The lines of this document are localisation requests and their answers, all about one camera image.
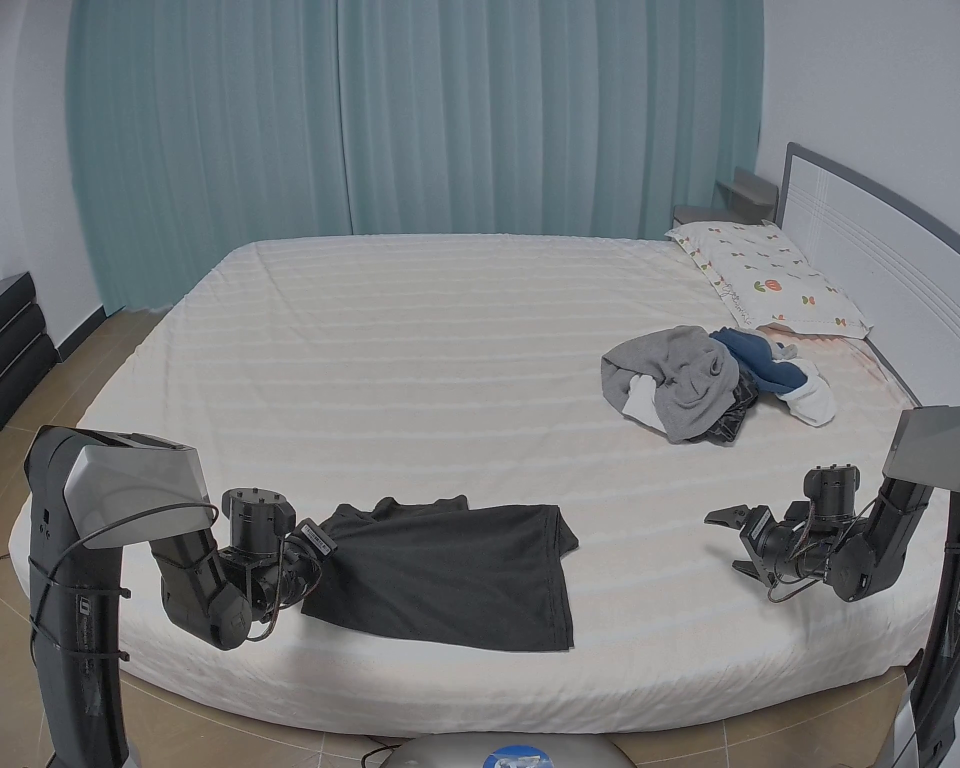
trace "tiled floor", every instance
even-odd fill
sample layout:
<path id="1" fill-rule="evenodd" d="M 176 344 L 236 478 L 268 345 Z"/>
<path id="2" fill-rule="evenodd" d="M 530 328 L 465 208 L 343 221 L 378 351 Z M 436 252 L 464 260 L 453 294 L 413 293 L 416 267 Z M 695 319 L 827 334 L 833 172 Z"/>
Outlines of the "tiled floor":
<path id="1" fill-rule="evenodd" d="M 22 463 L 34 430 L 75 425 L 159 318 L 120 313 L 107 320 L 0 431 L 0 549 L 6 551 L 27 498 Z M 27 651 L 28 611 L 10 561 L 0 562 L 0 768 L 42 768 L 53 749 Z M 612 740 L 637 765 L 658 768 L 866 768 L 904 686 L 902 672 L 893 669 L 720 723 Z M 122 687 L 128 734 L 145 768 L 360 768 L 360 756 L 377 746 L 363 736 L 284 728 L 203 707 L 129 676 Z"/>

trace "black t-shirt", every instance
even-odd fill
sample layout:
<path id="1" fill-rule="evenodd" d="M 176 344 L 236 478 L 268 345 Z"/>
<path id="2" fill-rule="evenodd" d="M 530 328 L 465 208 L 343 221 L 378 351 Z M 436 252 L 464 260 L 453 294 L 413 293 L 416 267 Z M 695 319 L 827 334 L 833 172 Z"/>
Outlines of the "black t-shirt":
<path id="1" fill-rule="evenodd" d="M 381 500 L 337 507 L 337 542 L 302 612 L 372 635 L 497 651 L 565 651 L 573 622 L 560 558 L 577 538 L 551 505 L 471 510 Z"/>

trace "round blue logo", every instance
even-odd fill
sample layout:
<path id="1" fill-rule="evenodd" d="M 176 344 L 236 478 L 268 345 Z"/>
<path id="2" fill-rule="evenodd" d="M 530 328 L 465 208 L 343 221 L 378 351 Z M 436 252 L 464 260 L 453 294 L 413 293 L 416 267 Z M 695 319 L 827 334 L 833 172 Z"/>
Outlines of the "round blue logo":
<path id="1" fill-rule="evenodd" d="M 553 768 L 553 762 L 536 747 L 513 744 L 500 747 L 484 760 L 483 768 Z"/>

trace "white pillow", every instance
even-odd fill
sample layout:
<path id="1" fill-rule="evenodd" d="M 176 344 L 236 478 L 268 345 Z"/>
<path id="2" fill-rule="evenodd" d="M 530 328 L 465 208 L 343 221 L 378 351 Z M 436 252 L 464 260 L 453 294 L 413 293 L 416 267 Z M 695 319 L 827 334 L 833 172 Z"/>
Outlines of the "white pillow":
<path id="1" fill-rule="evenodd" d="M 694 222 L 666 233 L 693 258 L 737 323 L 862 339 L 871 324 L 769 222 Z"/>

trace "white bed sheet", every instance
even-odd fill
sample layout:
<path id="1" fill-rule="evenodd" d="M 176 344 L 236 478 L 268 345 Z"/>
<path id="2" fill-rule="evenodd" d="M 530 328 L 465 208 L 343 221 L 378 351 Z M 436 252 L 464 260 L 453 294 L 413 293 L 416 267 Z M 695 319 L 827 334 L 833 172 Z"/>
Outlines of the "white bed sheet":
<path id="1" fill-rule="evenodd" d="M 902 664 L 924 644 L 942 558 L 936 493 L 897 584 L 845 605 L 826 587 L 771 605 L 730 567 L 706 512 L 781 514 L 817 464 L 879 482 L 905 395 L 859 342 L 809 338 L 836 393 L 815 429 L 762 399 L 735 445 L 670 445 L 600 392 L 600 355 L 731 317 L 672 243 L 507 235 L 319 238 L 229 255 L 110 380 L 82 426 L 196 446 L 211 497 L 287 494 L 301 517 L 465 493 L 556 503 L 575 648 L 508 654 L 395 640 L 285 612 L 221 653 L 160 606 L 146 545 L 126 551 L 121 647 L 134 675 L 252 717 L 334 732 L 618 732 L 773 705 Z M 11 551 L 21 583 L 29 524 Z M 228 540 L 224 520 L 215 527 Z"/>

